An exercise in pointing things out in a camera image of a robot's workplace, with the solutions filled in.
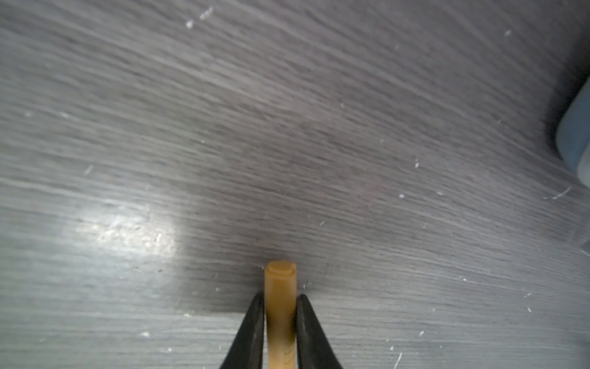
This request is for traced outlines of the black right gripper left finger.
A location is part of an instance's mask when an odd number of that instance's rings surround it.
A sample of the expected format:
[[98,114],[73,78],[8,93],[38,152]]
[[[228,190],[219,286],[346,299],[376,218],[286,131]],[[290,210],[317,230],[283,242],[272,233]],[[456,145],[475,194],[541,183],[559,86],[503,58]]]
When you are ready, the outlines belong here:
[[264,295],[256,294],[220,369],[261,369],[265,327]]

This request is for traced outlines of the brown pen cap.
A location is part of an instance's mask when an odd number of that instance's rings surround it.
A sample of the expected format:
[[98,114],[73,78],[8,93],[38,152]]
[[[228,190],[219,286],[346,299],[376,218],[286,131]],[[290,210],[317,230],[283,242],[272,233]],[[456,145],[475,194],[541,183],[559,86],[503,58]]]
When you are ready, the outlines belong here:
[[296,264],[286,260],[267,264],[264,269],[264,298],[269,368],[295,368]]

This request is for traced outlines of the light blue pencil case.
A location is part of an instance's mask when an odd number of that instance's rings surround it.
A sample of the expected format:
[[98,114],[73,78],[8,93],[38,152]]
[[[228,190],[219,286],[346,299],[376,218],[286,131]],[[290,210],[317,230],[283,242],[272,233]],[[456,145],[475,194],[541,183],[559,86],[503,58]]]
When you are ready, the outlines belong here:
[[589,78],[562,116],[556,147],[568,169],[589,187]]

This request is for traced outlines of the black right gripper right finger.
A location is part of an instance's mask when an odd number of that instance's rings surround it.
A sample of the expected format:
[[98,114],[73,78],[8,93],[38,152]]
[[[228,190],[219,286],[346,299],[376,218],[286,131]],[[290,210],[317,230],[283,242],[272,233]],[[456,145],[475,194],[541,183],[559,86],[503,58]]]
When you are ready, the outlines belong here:
[[307,295],[297,298],[297,365],[299,369],[342,369]]

